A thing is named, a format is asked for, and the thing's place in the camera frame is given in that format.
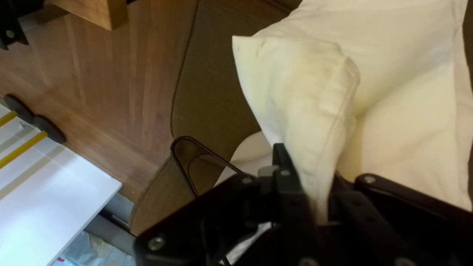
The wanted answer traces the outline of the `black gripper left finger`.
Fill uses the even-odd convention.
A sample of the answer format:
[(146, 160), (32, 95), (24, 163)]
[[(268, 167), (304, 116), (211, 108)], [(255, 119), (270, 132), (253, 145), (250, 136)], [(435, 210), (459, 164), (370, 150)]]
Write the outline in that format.
[(261, 182), (262, 191), (270, 197), (276, 266), (321, 266), (308, 197), (283, 144), (274, 147), (273, 166)]

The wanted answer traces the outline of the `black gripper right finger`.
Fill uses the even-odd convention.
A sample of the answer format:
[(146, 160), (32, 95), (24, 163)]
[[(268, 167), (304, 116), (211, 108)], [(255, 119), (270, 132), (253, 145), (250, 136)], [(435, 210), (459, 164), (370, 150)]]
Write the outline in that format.
[(354, 266), (473, 266), (473, 215), (386, 178), (333, 184), (344, 261)]

